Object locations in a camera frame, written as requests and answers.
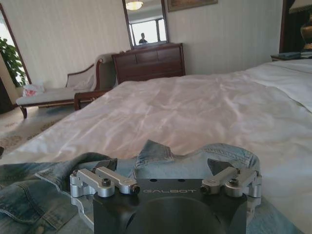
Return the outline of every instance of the wooden dresser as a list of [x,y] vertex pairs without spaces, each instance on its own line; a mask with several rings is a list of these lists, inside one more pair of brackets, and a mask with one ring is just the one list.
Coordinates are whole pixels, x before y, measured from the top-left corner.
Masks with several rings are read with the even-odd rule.
[[182,44],[164,44],[113,55],[118,83],[185,75]]

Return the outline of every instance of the person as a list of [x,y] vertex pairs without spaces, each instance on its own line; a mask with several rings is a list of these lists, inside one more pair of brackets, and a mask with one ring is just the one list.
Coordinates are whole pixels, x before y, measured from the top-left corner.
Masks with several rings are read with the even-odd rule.
[[144,35],[144,33],[141,33],[141,37],[142,37],[142,39],[138,42],[139,44],[148,43],[147,40],[145,40],[145,35]]

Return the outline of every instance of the denim jacket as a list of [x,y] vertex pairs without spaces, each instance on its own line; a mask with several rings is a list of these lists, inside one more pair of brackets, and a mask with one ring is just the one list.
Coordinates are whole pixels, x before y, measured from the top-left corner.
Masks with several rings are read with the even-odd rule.
[[[226,144],[206,145],[186,155],[147,141],[132,159],[111,159],[96,153],[83,154],[59,163],[24,163],[0,166],[0,230],[3,233],[88,234],[70,204],[68,176],[74,169],[106,166],[134,178],[208,178],[228,166],[254,168],[260,163],[251,152]],[[247,233],[301,233],[265,199],[256,209]]]

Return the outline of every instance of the door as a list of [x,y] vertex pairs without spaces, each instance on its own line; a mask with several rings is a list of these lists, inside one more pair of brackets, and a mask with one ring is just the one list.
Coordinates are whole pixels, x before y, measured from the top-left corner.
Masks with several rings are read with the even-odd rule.
[[2,80],[0,79],[0,114],[6,113],[11,110],[13,110],[13,105],[2,83]]

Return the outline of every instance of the lamp base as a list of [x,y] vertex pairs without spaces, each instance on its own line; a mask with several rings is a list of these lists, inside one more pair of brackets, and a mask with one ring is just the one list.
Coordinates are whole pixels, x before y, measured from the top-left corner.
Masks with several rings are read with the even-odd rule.
[[312,12],[310,12],[309,21],[301,27],[301,35],[306,43],[304,51],[312,51]]

